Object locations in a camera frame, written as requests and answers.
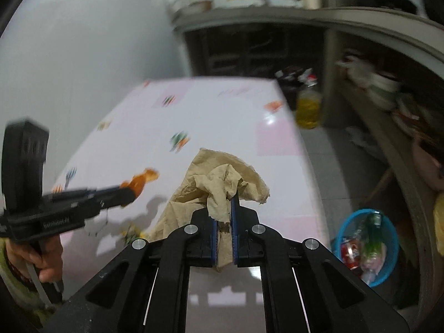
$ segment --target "patterned tablecloth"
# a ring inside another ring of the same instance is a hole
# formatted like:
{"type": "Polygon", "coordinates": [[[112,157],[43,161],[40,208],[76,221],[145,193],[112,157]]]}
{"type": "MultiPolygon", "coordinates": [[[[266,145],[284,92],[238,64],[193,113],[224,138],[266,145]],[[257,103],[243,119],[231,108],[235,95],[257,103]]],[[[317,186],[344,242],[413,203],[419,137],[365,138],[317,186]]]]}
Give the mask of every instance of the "patterned tablecloth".
{"type": "MultiPolygon", "coordinates": [[[[234,154],[270,188],[266,204],[242,201],[283,237],[329,243],[310,163],[277,83],[202,78],[148,81],[134,89],[86,138],[55,189],[120,185],[152,167],[158,180],[131,205],[103,211],[62,235],[66,296],[124,247],[125,231],[154,227],[201,147],[234,154]]],[[[265,331],[255,269],[193,269],[187,331],[265,331]],[[247,321],[255,320],[253,326],[247,321]]]]}

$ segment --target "bowl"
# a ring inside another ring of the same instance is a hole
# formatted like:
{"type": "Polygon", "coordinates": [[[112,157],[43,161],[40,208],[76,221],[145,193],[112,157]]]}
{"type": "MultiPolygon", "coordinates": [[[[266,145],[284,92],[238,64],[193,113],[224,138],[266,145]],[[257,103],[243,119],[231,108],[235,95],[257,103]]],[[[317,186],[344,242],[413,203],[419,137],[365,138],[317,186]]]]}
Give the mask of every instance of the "bowl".
{"type": "Polygon", "coordinates": [[[372,63],[358,57],[350,57],[347,76],[356,86],[367,89],[371,85],[374,70],[375,66],[372,63]]]}
{"type": "Polygon", "coordinates": [[[401,87],[401,83],[398,79],[393,74],[386,71],[373,73],[371,84],[388,93],[397,93],[401,87]]]}
{"type": "Polygon", "coordinates": [[[376,107],[380,108],[381,110],[391,111],[396,108],[396,101],[386,99],[385,97],[375,92],[372,87],[368,89],[368,96],[369,99],[376,105],[376,107]]]}
{"type": "MultiPolygon", "coordinates": [[[[336,257],[341,260],[340,256],[340,245],[345,237],[350,237],[353,235],[353,232],[361,225],[364,219],[367,218],[367,215],[375,213],[376,210],[373,209],[361,209],[354,212],[352,215],[348,217],[345,223],[342,225],[341,229],[339,229],[339,233],[335,239],[334,250],[336,257]]],[[[398,260],[399,253],[399,241],[398,234],[396,233],[396,229],[389,218],[385,215],[382,215],[382,242],[385,244],[387,248],[387,253],[385,256],[384,265],[379,271],[378,275],[376,275],[375,281],[369,284],[370,287],[376,287],[379,284],[383,283],[393,272],[393,269],[396,266],[396,262],[398,260]]]]}

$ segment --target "yellow bag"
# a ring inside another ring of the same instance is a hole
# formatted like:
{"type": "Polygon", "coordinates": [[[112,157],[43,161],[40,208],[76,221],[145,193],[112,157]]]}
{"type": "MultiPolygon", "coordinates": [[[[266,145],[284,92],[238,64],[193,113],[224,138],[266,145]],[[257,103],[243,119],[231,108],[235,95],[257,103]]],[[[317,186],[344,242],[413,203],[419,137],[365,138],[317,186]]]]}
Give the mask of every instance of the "yellow bag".
{"type": "Polygon", "coordinates": [[[438,195],[433,209],[438,252],[444,256],[444,192],[438,195]]]}

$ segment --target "yellow oil bottle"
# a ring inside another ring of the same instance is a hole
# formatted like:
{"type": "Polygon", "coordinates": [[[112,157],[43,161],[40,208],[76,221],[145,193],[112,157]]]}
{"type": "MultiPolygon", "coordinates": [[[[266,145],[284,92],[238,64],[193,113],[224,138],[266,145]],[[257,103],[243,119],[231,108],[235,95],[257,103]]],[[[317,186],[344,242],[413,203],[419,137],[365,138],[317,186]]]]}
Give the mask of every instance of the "yellow oil bottle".
{"type": "Polygon", "coordinates": [[[303,129],[313,129],[319,125],[322,95],[316,91],[314,75],[309,75],[305,84],[297,98],[296,123],[303,129]]]}

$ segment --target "human hand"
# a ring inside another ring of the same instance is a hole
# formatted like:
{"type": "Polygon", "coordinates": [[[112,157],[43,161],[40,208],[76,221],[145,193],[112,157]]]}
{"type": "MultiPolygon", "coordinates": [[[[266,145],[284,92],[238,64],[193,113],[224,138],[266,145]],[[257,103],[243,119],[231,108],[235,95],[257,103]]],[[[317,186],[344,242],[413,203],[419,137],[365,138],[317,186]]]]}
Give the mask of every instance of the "human hand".
{"type": "Polygon", "coordinates": [[[32,263],[41,271],[39,279],[42,283],[54,282],[62,279],[62,252],[60,236],[48,238],[42,246],[42,255],[38,254],[29,244],[16,244],[9,239],[5,240],[6,254],[9,262],[15,266],[26,278],[30,278],[26,263],[32,263]]]}

